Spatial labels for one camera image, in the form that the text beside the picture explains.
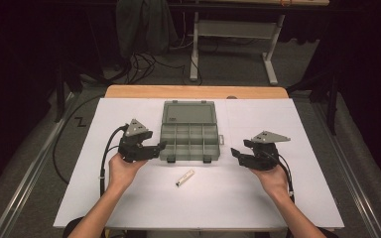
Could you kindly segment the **person's left knee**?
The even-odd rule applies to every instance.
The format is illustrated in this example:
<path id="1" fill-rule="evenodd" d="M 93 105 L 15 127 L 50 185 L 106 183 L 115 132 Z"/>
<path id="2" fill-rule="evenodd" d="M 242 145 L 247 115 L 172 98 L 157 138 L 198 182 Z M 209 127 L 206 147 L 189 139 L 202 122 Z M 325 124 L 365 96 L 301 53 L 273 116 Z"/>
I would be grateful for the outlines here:
<path id="1" fill-rule="evenodd" d="M 68 238 L 70 233 L 75 229 L 75 227 L 79 224 L 79 222 L 82 220 L 81 217 L 78 217 L 68 223 L 68 225 L 63 230 L 63 238 Z"/>

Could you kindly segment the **green plastic compartment box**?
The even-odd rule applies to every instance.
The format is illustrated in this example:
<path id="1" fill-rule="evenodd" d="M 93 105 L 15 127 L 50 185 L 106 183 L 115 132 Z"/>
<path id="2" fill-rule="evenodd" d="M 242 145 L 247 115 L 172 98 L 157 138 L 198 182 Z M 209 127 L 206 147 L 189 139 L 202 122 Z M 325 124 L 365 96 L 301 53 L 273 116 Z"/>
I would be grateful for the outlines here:
<path id="1" fill-rule="evenodd" d="M 215 104 L 213 101 L 166 101 L 160 140 L 166 148 L 160 159 L 167 163 L 201 161 L 210 164 L 220 156 Z"/>

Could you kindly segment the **person's right hand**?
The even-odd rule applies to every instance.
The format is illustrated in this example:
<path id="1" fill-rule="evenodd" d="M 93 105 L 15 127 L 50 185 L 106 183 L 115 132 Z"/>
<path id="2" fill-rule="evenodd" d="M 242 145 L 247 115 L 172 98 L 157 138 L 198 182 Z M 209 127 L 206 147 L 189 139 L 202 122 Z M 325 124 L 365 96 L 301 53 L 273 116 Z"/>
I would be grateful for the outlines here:
<path id="1" fill-rule="evenodd" d="M 289 196 L 287 177 L 281 167 L 275 167 L 269 171 L 251 169 L 251 172 L 258 178 L 264 190 L 271 198 L 276 199 Z"/>

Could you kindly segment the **grey hanging cloth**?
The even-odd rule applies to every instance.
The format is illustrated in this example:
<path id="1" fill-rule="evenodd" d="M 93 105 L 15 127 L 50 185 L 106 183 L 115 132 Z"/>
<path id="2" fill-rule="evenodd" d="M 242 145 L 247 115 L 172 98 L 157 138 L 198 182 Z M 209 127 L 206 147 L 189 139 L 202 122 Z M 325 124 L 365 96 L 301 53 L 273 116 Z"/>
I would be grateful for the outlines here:
<path id="1" fill-rule="evenodd" d="M 121 57 L 165 54 L 177 35 L 167 0 L 118 0 L 116 31 Z"/>

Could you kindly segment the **white metal desk frame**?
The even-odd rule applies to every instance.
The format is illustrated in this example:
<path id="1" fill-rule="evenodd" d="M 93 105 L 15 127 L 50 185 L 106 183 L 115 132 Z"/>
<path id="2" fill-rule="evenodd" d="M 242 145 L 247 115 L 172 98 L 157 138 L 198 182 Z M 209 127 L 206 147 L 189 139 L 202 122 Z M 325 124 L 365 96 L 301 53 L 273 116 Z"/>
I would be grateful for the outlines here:
<path id="1" fill-rule="evenodd" d="M 230 20 L 201 20 L 199 14 L 194 14 L 192 51 L 190 55 L 190 81 L 196 82 L 199 78 L 198 70 L 198 38 L 219 37 L 268 40 L 269 50 L 262 54 L 262 61 L 266 69 L 269 83 L 277 85 L 278 79 L 272 64 L 272 56 L 283 28 L 285 15 L 280 15 L 276 22 L 256 23 Z"/>

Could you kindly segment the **black metal stand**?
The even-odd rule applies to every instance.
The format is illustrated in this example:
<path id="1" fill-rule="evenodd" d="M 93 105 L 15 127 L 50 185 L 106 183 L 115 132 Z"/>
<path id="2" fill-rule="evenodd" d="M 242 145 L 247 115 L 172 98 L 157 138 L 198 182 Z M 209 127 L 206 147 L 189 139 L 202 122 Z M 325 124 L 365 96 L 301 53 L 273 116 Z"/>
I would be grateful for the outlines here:
<path id="1" fill-rule="evenodd" d="M 323 71 L 318 74 L 303 79 L 302 81 L 293 84 L 286 88 L 288 94 L 298 90 L 305 90 L 310 87 L 311 93 L 309 95 L 310 102 L 327 102 L 325 122 L 326 126 L 332 135 L 335 135 L 335 113 L 336 101 L 338 91 L 338 78 L 335 72 Z"/>
<path id="2" fill-rule="evenodd" d="M 65 93 L 64 86 L 67 85 L 71 92 L 82 92 L 82 84 L 79 79 L 77 66 L 71 61 L 62 61 L 56 69 L 56 96 L 57 116 L 56 122 L 60 122 L 64 115 Z"/>

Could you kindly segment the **small white cylinder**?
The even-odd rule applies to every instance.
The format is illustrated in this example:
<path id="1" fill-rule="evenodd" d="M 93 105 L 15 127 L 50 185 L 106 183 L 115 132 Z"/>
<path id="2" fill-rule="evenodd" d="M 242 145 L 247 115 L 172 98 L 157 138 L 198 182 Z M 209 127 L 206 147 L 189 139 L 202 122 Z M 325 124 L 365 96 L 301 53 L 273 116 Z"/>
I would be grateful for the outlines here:
<path id="1" fill-rule="evenodd" d="M 194 170 L 189 170 L 186 172 L 178 181 L 175 183 L 177 187 L 182 186 L 187 180 L 189 180 L 195 174 Z"/>

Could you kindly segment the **white table cover sheet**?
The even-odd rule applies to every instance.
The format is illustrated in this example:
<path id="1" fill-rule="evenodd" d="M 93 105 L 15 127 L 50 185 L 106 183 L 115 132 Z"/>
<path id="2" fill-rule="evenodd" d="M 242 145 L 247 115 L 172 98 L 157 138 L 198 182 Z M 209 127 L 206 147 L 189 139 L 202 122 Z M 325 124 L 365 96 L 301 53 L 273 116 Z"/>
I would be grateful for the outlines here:
<path id="1" fill-rule="evenodd" d="M 295 103 L 290 99 L 217 99 L 219 133 L 224 138 L 218 161 L 168 164 L 148 162 L 127 188 L 108 221 L 112 228 L 259 230 L 285 223 L 258 179 L 239 166 L 230 148 L 247 153 L 243 140 L 262 131 L 290 138 L 278 144 L 292 172 L 295 202 L 315 225 L 341 228 L 344 223 L 308 140 Z M 138 119 L 159 142 L 164 102 L 161 99 L 103 98 L 89 127 L 66 189 L 55 225 L 64 227 L 97 201 L 100 165 L 113 131 Z M 189 170 L 195 174 L 175 183 Z"/>

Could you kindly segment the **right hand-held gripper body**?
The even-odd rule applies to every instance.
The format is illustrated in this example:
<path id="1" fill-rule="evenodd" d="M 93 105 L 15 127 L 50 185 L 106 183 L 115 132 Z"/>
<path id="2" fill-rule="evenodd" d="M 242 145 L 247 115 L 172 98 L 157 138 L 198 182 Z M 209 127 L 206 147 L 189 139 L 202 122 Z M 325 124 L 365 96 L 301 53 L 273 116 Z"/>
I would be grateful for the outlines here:
<path id="1" fill-rule="evenodd" d="M 250 141 L 255 143 L 252 155 L 242 154 L 239 165 L 258 171 L 269 171 L 280 163 L 280 154 L 276 147 L 279 142 L 289 142 L 290 138 L 269 131 L 263 131 Z"/>

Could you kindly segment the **person's left hand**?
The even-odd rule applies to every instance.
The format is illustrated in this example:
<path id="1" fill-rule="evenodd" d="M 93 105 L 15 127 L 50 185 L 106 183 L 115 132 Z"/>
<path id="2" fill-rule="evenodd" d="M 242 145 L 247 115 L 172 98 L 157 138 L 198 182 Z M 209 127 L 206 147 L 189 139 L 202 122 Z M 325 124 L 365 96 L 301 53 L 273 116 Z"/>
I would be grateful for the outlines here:
<path id="1" fill-rule="evenodd" d="M 116 193 L 124 192 L 145 164 L 146 161 L 127 163 L 121 154 L 115 154 L 109 161 L 108 190 Z"/>

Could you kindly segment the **person's right knee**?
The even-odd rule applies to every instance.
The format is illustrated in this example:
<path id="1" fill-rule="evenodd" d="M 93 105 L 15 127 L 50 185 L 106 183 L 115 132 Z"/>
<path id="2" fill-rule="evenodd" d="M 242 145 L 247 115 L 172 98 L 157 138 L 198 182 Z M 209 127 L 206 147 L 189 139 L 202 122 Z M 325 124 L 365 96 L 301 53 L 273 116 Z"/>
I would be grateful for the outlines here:
<path id="1" fill-rule="evenodd" d="M 332 232 L 330 232 L 330 231 L 328 231 L 326 229 L 323 229 L 323 228 L 320 228 L 320 227 L 318 227 L 317 229 L 323 234 L 323 236 L 325 238 L 339 238 L 336 234 L 334 234 L 334 233 L 332 233 Z"/>

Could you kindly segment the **person's knee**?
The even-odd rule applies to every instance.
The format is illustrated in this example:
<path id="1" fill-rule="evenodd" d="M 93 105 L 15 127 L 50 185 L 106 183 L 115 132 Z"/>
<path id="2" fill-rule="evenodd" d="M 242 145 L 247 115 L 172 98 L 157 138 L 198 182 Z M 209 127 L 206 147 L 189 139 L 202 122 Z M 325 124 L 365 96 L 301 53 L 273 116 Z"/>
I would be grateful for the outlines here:
<path id="1" fill-rule="evenodd" d="M 78 217 L 68 223 L 68 225 L 63 230 L 63 238 L 68 238 L 70 233 L 75 229 L 75 227 L 79 224 L 79 222 L 82 220 L 81 217 Z"/>
<path id="2" fill-rule="evenodd" d="M 332 232 L 330 232 L 330 231 L 328 231 L 326 229 L 323 229 L 323 228 L 320 228 L 320 227 L 318 227 L 317 229 L 323 234 L 323 236 L 325 238 L 339 238 L 336 234 L 334 234 L 334 233 L 332 233 Z"/>

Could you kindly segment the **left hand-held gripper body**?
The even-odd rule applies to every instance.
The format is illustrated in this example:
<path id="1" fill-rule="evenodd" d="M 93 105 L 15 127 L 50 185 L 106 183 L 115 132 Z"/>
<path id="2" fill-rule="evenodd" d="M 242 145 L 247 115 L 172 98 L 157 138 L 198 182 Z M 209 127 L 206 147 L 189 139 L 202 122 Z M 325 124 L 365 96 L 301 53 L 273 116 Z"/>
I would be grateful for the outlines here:
<path id="1" fill-rule="evenodd" d="M 122 128 L 123 135 L 119 143 L 118 152 L 124 157 L 127 163 L 134 161 L 146 161 L 158 158 L 153 156 L 151 149 L 153 146 L 144 146 L 143 142 L 138 141 L 138 135 L 150 131 L 137 119 L 132 119 L 131 122 Z"/>

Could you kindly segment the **aluminium floor rail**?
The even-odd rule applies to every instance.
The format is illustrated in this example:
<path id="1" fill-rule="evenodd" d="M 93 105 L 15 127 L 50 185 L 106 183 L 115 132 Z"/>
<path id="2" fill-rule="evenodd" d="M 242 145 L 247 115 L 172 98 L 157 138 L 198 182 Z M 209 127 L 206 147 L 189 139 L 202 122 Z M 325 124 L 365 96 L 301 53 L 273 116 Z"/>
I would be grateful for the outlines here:
<path id="1" fill-rule="evenodd" d="M 336 160 L 342 177 L 345 180 L 346 186 L 350 192 L 350 197 L 353 199 L 368 234 L 371 238 L 381 238 L 381 225 L 371 206 L 370 200 L 356 178 L 336 136 L 330 132 L 330 129 L 326 124 L 326 116 L 322 107 L 319 104 L 313 104 L 313 109 L 332 144 L 333 150 L 336 152 Z"/>
<path id="2" fill-rule="evenodd" d="M 26 204 L 45 164 L 47 163 L 48 153 L 55 144 L 56 137 L 66 122 L 66 114 L 72 108 L 72 105 L 76 102 L 77 98 L 78 95 L 71 92 L 67 98 L 63 100 L 65 110 L 63 111 L 61 119 L 53 126 L 49 136 L 44 142 L 44 145 L 31 162 L 25 175 L 15 190 L 13 197 L 2 213 L 0 218 L 0 238 L 7 238 L 11 233 L 15 222 L 23 210 L 24 205 Z"/>

